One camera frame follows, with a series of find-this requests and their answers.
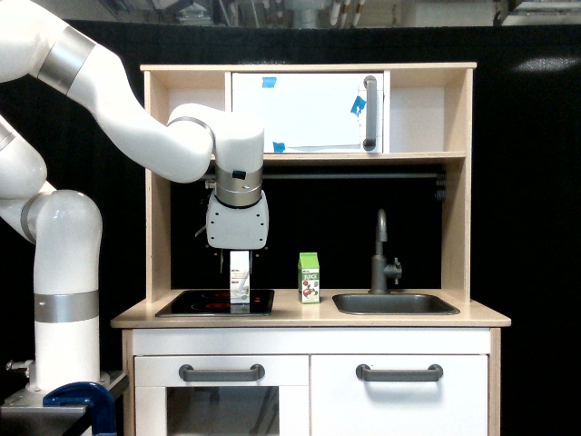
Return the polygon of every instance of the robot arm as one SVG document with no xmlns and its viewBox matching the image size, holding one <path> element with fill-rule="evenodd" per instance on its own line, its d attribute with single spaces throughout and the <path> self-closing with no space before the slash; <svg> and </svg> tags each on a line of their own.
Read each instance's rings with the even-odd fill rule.
<svg viewBox="0 0 581 436">
<path fill-rule="evenodd" d="M 260 122 L 197 104 L 178 107 L 169 127 L 139 105 L 119 57 L 39 5 L 0 1 L 0 82 L 26 74 L 86 107 L 129 158 L 179 183 L 200 179 L 216 155 L 216 190 L 207 215 L 208 243 L 259 249 L 268 234 L 261 191 Z"/>
<path fill-rule="evenodd" d="M 261 190 L 260 122 L 197 104 L 160 124 L 135 100 L 115 54 L 27 0 L 0 0 L 0 83 L 30 74 L 86 107 L 129 158 L 188 183 L 216 156 L 206 216 L 217 248 L 259 249 L 268 234 Z M 86 196 L 46 182 L 40 154 L 0 117 L 0 217 L 30 242 L 34 259 L 37 386 L 99 379 L 101 215 Z"/>
</svg>

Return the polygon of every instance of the milk carton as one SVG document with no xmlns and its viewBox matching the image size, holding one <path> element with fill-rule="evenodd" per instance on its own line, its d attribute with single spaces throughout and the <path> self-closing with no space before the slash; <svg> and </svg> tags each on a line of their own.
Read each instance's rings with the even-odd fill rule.
<svg viewBox="0 0 581 436">
<path fill-rule="evenodd" d="M 251 267 L 249 252 L 230 252 L 230 303 L 251 302 Z"/>
<path fill-rule="evenodd" d="M 319 259 L 316 253 L 299 255 L 299 302 L 320 302 Z"/>
</svg>

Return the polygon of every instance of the black cooktop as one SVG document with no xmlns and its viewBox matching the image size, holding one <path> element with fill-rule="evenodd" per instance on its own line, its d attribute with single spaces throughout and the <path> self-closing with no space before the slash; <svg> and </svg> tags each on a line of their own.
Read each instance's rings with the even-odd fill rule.
<svg viewBox="0 0 581 436">
<path fill-rule="evenodd" d="M 184 291 L 155 316 L 256 316 L 270 315 L 274 290 L 251 289 L 249 304 L 230 304 L 227 289 Z"/>
</svg>

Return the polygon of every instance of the drawer handle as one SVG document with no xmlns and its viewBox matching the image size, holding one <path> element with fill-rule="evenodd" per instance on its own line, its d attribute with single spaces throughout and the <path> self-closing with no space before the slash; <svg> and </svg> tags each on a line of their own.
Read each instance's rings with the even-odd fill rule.
<svg viewBox="0 0 581 436">
<path fill-rule="evenodd" d="M 368 75 L 363 81 L 367 89 L 367 118 L 365 122 L 365 139 L 363 149 L 370 152 L 377 145 L 377 121 L 378 121 L 378 81 L 372 75 Z"/>
<path fill-rule="evenodd" d="M 429 365 L 426 370 L 372 370 L 361 364 L 355 373 L 362 382 L 437 382 L 444 370 L 439 365 Z"/>
<path fill-rule="evenodd" d="M 179 373 L 185 382 L 256 382 L 265 370 L 258 363 L 249 370 L 194 370 L 191 365 L 182 365 Z"/>
</svg>

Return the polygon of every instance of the faucet handle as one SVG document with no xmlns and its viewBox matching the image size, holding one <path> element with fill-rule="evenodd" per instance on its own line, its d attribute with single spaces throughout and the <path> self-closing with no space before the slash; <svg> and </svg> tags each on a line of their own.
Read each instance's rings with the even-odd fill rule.
<svg viewBox="0 0 581 436">
<path fill-rule="evenodd" d="M 401 278 L 401 263 L 399 263 L 398 258 L 393 259 L 393 263 L 388 264 L 383 273 L 388 279 L 394 279 L 395 284 L 399 284 L 399 279 Z"/>
</svg>

